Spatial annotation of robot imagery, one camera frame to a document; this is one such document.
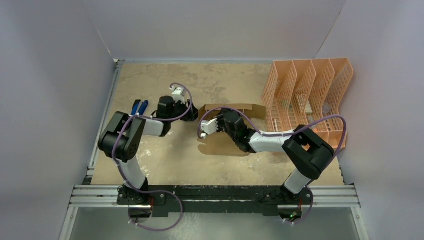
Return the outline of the brown cardboard box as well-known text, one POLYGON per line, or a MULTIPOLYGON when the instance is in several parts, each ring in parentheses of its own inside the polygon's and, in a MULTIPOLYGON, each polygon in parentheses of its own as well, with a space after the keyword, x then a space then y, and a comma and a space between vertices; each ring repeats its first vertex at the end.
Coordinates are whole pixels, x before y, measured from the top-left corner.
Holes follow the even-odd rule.
POLYGON ((247 156, 255 151, 250 140, 257 132, 251 119, 264 120, 266 107, 258 104, 206 104, 198 110, 198 150, 210 156, 247 156))

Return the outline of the orange plastic file organizer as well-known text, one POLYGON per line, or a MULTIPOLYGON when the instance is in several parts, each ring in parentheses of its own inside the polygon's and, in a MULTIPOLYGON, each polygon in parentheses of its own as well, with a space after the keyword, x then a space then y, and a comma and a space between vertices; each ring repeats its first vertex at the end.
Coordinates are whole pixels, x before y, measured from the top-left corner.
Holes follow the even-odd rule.
POLYGON ((261 100, 269 132, 285 132, 330 115, 339 107, 354 75, 347 58, 275 60, 261 100), (307 101, 312 114, 305 113, 307 101), (323 114, 324 103, 331 112, 323 114))

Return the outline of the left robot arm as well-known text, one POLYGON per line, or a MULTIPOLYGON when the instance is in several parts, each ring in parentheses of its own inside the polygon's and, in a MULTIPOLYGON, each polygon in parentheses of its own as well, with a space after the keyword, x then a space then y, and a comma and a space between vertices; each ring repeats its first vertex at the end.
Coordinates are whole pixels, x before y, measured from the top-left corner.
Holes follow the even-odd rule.
POLYGON ((118 203, 142 205, 152 199, 147 177, 141 170, 137 152, 144 135, 165 137, 173 122, 197 120, 199 110, 191 99, 162 96, 150 116, 133 110, 132 114, 117 111, 100 136, 98 148, 111 158, 123 178, 118 189, 118 203))

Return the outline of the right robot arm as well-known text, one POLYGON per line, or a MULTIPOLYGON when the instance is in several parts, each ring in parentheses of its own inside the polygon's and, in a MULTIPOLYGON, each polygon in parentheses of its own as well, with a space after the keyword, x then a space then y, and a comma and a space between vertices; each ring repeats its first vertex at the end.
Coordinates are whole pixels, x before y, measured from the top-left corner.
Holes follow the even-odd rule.
POLYGON ((213 118, 216 132, 226 133, 245 153, 286 153, 295 169, 281 186, 280 196, 288 204, 317 180, 335 157, 334 149, 305 125, 286 132, 264 132, 248 127, 240 113, 223 109, 213 118))

